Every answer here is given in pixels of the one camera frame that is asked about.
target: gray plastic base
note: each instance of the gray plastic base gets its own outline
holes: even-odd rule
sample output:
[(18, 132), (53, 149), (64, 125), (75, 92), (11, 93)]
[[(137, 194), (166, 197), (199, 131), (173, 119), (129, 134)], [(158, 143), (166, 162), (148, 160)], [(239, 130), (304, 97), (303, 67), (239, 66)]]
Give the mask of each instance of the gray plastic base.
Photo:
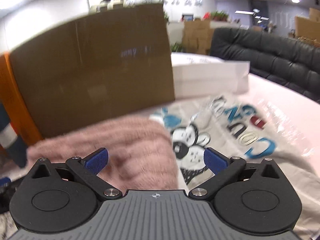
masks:
[(41, 235), (23, 229), (10, 240), (298, 240), (292, 232), (251, 236), (222, 223), (204, 201), (183, 190), (133, 191), (105, 201), (86, 224), (68, 232)]

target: silver bolt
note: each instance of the silver bolt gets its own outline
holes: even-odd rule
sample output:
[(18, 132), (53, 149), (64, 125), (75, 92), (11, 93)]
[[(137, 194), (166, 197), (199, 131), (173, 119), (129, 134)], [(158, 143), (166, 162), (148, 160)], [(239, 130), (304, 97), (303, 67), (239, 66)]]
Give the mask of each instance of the silver bolt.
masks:
[(207, 195), (208, 192), (204, 188), (195, 188), (191, 191), (191, 193), (197, 197), (202, 197)]
[(108, 188), (103, 193), (104, 193), (104, 195), (106, 195), (108, 197), (115, 197), (120, 194), (120, 191), (117, 190), (116, 188)]

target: black leather sofa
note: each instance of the black leather sofa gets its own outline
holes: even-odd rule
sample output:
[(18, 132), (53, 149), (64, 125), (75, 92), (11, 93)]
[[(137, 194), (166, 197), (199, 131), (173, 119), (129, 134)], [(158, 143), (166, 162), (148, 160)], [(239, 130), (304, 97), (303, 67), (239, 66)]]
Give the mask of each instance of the black leather sofa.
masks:
[(320, 103), (320, 48), (269, 33), (218, 28), (210, 55), (250, 61), (251, 73)]

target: furry fabric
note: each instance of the furry fabric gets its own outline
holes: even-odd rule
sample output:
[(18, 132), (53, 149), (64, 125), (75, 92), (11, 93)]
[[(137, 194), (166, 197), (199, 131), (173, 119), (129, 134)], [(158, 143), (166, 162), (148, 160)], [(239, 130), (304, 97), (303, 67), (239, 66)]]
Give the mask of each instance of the furry fabric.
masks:
[(123, 192), (127, 189), (178, 188), (178, 168), (170, 134), (157, 122), (138, 116), (103, 121), (38, 142), (28, 149), (28, 167), (41, 157), (52, 163), (85, 157), (100, 147), (109, 152), (99, 177)]

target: pink towel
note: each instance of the pink towel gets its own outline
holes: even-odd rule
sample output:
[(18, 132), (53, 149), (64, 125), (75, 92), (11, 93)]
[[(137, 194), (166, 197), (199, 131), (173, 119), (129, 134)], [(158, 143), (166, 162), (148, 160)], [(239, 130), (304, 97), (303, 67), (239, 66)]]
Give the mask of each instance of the pink towel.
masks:
[(105, 147), (109, 162), (99, 177), (121, 190), (177, 189), (178, 168), (170, 134), (147, 118), (129, 116), (38, 142), (28, 149), (28, 166), (41, 157), (52, 163), (85, 157)]

